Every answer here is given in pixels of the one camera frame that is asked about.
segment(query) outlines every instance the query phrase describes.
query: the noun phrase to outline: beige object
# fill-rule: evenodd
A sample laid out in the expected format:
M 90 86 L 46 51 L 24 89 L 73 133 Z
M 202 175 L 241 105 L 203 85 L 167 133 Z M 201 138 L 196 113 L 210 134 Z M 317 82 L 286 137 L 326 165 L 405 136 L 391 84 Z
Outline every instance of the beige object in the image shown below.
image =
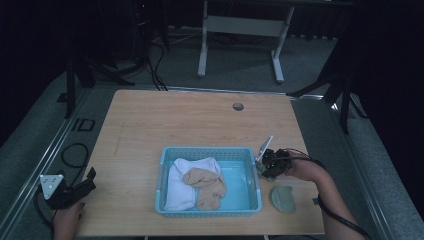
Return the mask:
M 199 189 L 197 207 L 200 210 L 215 210 L 220 207 L 220 199 L 224 197 L 227 189 L 222 174 L 218 175 L 211 171 L 192 168 L 183 176 L 184 182 Z

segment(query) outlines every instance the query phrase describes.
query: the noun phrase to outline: wooden table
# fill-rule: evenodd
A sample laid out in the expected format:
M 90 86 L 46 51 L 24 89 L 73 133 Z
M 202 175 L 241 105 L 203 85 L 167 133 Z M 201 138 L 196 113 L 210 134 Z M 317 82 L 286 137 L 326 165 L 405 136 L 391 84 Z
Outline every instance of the wooden table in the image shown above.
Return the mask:
M 234 103 L 244 106 L 233 109 Z M 284 95 L 119 90 L 94 147 L 97 188 L 86 198 L 80 236 L 321 234 L 314 184 L 293 177 L 260 179 L 262 210 L 250 217 L 165 218 L 154 208 L 158 167 L 167 146 L 243 146 L 306 152 L 290 100 Z M 293 187 L 296 211 L 268 201 L 274 185 Z

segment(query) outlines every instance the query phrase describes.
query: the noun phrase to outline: blue plastic basket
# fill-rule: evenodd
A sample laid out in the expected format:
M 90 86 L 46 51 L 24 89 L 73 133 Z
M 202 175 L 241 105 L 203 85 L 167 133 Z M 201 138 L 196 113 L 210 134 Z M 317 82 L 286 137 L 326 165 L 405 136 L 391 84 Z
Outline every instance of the blue plastic basket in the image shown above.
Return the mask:
M 166 211 L 169 169 L 177 158 L 196 161 L 214 157 L 221 167 L 227 192 L 216 210 Z M 155 209 L 166 217 L 240 217 L 250 216 L 262 208 L 261 190 L 255 159 L 246 147 L 166 147 L 162 151 L 156 189 Z

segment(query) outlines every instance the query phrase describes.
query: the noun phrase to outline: wire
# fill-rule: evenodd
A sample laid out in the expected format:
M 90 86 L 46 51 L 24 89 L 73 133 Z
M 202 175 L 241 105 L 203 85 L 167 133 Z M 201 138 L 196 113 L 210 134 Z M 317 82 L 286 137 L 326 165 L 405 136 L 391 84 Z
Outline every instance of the wire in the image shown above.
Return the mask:
M 306 160 L 306 161 L 309 161 L 309 160 L 311 160 L 311 159 L 309 159 L 309 158 L 306 158 L 306 157 L 304 157 L 304 158 L 301 158 L 301 157 L 278 157 L 278 158 L 272 158 L 272 160 Z
M 364 229 L 362 229 L 362 228 L 360 228 L 358 225 L 356 225 L 356 224 L 354 224 L 354 223 L 352 223 L 352 222 L 350 222 L 349 220 L 347 220 L 347 219 L 345 219 L 345 218 L 343 218 L 343 217 L 340 217 L 339 215 L 337 215 L 337 214 L 335 214 L 335 213 L 333 213 L 333 212 L 331 212 L 330 211 L 330 209 L 328 209 L 327 208 L 327 206 L 324 204 L 324 202 L 322 201 L 322 199 L 320 198 L 320 196 L 319 196 L 319 194 L 318 194 L 318 204 L 319 204 L 319 206 L 321 207 L 321 209 L 328 215 L 328 216 L 330 216 L 330 217 L 332 217 L 332 218 L 334 218 L 334 219 L 336 219 L 338 222 L 340 222 L 340 223 L 342 223 L 343 225 L 345 225 L 345 226 L 347 226 L 347 227 L 349 227 L 350 229 L 352 229 L 352 230 L 354 230 L 354 231 L 356 231 L 356 232 L 358 232 L 358 233 L 360 233 L 360 234 L 362 234 L 362 236 L 364 236 L 365 237 L 365 239 L 371 239 L 371 237 L 368 235 L 368 233 L 364 230 Z
M 84 161 L 83 161 L 83 164 L 81 164 L 81 165 L 72 165 L 72 164 L 70 164 L 70 163 L 68 163 L 66 160 L 65 160 L 65 153 L 66 153 L 66 151 L 68 151 L 70 148 L 72 148 L 72 147 L 75 147 L 75 146 L 81 146 L 81 147 L 83 147 L 83 149 L 84 149 L 84 152 L 85 152 L 85 156 L 84 156 Z M 72 186 L 74 186 L 74 183 L 76 182 L 76 180 L 78 179 L 78 177 L 81 175 L 81 173 L 82 173 L 82 171 L 84 170 L 84 168 L 85 167 L 87 167 L 87 164 L 88 164 L 88 156 L 89 155 L 89 150 L 88 150 L 88 147 L 87 146 L 85 146 L 84 144 L 82 144 L 82 143 L 74 143 L 74 144 L 71 144 L 71 145 L 69 145 L 69 146 L 67 146 L 65 149 L 63 149 L 63 151 L 62 151 L 62 153 L 61 153 L 61 159 L 62 159 L 62 162 L 66 165 L 66 166 L 68 166 L 68 167 L 71 167 L 71 168 L 79 168 L 79 171 L 78 171 L 78 174 L 75 176 L 75 178 L 74 178 L 74 180 L 72 181 L 72 183 L 71 183 L 71 187 Z
M 304 155 L 304 156 L 306 156 L 306 157 L 307 157 L 306 161 L 314 162 L 314 163 L 318 164 L 319 166 L 321 166 L 322 168 L 324 168 L 324 169 L 325 169 L 324 164 L 322 164 L 322 163 L 321 163 L 320 161 L 318 161 L 318 160 L 314 160 L 314 159 L 312 159 L 312 158 L 311 158 L 309 155 L 307 155 L 306 153 L 303 153 L 303 152 L 301 152 L 301 151 L 299 151 L 299 150 L 297 150 L 297 149 L 293 149 L 293 148 L 285 148 L 285 149 L 283 149 L 283 150 L 295 151 L 295 152 L 297 152 L 297 153 L 300 153 L 300 154 L 302 154 L 302 155 Z M 328 209 L 328 208 L 327 208 L 327 206 L 324 204 L 324 202 L 321 200 L 321 198 L 320 198 L 319 194 L 318 194 L 318 204 L 319 204 L 319 206 L 321 207 L 322 211 L 323 211 L 323 212 L 325 212 L 328 216 L 332 217 L 333 219 L 337 220 L 338 222 L 342 223 L 343 225 L 345 225 L 345 226 L 347 226 L 347 227 L 351 228 L 352 230 L 354 230 L 354 231 L 358 232 L 359 234 L 361 234 L 362 236 L 364 236 L 364 237 L 365 237 L 365 239 L 367 239 L 367 240 L 370 240 L 370 239 L 371 239 L 371 237 L 369 236 L 369 234 L 368 234 L 368 233 L 367 233 L 364 229 L 362 229 L 362 228 L 361 228 L 361 227 L 359 227 L 358 225 L 356 225 L 356 224 L 354 224 L 354 223 L 350 222 L 349 220 L 347 220 L 347 219 L 345 219 L 345 218 L 343 218 L 343 217 L 341 217 L 341 216 L 339 216 L 339 215 L 337 215 L 337 214 L 335 214 L 335 213 L 331 212 L 331 211 L 330 211 L 330 209 Z
M 150 74 L 152 76 L 152 81 L 155 84 L 155 86 L 156 86 L 156 88 L 157 88 L 158 91 L 168 91 L 168 89 L 166 88 L 166 85 L 163 82 L 162 78 L 157 74 L 158 68 L 159 68 L 159 64 L 162 61 L 162 58 L 163 58 L 163 55 L 164 55 L 164 52 L 165 51 L 163 50 L 163 47 L 160 44 L 158 44 L 158 43 L 152 43 L 152 46 L 159 47 L 159 49 L 161 50 L 161 55 L 160 55 L 159 60 L 156 63 L 156 66 L 155 66 L 154 69 L 153 69 L 153 65 L 152 65 L 152 62 L 151 62 L 150 58 L 147 57 L 147 64 L 150 67 Z
M 66 153 L 66 151 L 68 151 L 70 148 L 75 147 L 75 146 L 81 146 L 81 147 L 83 147 L 83 149 L 84 149 L 85 156 L 84 156 L 83 163 L 82 163 L 81 165 L 74 165 L 74 164 L 71 164 L 71 163 L 69 163 L 68 161 L 66 161 L 66 159 L 65 159 L 65 153 Z M 71 144 L 71 145 L 69 145 L 69 146 L 67 146 L 67 147 L 65 147 L 65 148 L 63 149 L 63 151 L 62 151 L 62 153 L 61 153 L 61 160 L 62 160 L 62 162 L 63 162 L 66 166 L 68 166 L 68 167 L 70 167 L 70 168 L 79 168 L 78 174 L 77 174 L 77 175 L 75 176 L 75 178 L 73 179 L 73 181 L 72 181 L 72 183 L 71 183 L 71 185 L 70 185 L 70 188 L 72 188 L 72 186 L 75 184 L 76 180 L 77 180 L 77 179 L 78 179 L 78 177 L 81 175 L 81 173 L 82 173 L 83 169 L 87 167 L 88 159 L 89 159 L 89 150 L 88 150 L 88 147 L 87 147 L 86 145 L 82 144 L 82 143 L 73 143 L 73 144 Z M 34 208 L 35 208 L 35 210 L 36 210 L 37 214 L 39 215 L 39 217 L 41 218 L 42 223 L 43 223 L 44 225 L 46 225 L 46 226 L 50 229 L 50 237 L 51 237 L 51 239 L 53 239 L 53 238 L 54 238 L 54 226 L 53 226 L 53 221 L 54 221 L 54 219 L 55 219 L 55 217 L 56 217 L 58 207 L 56 207 L 56 208 L 55 208 L 56 210 L 55 210 L 55 212 L 53 213 L 53 216 L 52 216 L 51 220 L 48 220 L 48 219 L 47 219 L 47 217 L 46 217 L 46 216 L 43 214 L 43 212 L 41 211 L 40 205 L 39 205 L 39 203 L 38 203 L 39 195 L 40 195 L 42 192 L 43 192 L 42 187 L 41 187 L 41 185 L 39 185 L 39 186 L 38 186 L 38 188 L 37 188 L 37 190 L 35 191 L 35 193 L 34 193 L 34 197 L 33 197 Z

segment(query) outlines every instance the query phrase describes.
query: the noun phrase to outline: white towel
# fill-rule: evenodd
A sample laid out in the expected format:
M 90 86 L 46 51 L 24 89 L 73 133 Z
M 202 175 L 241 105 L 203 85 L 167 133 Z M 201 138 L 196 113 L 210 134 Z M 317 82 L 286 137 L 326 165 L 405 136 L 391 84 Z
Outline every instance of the white towel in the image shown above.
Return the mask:
M 174 165 L 169 169 L 165 210 L 184 211 L 196 205 L 195 190 L 190 185 L 185 184 L 183 179 L 183 175 L 192 168 L 200 168 L 217 173 L 217 178 L 221 174 L 221 168 L 213 157 L 197 161 L 188 161 L 182 158 L 176 159 Z

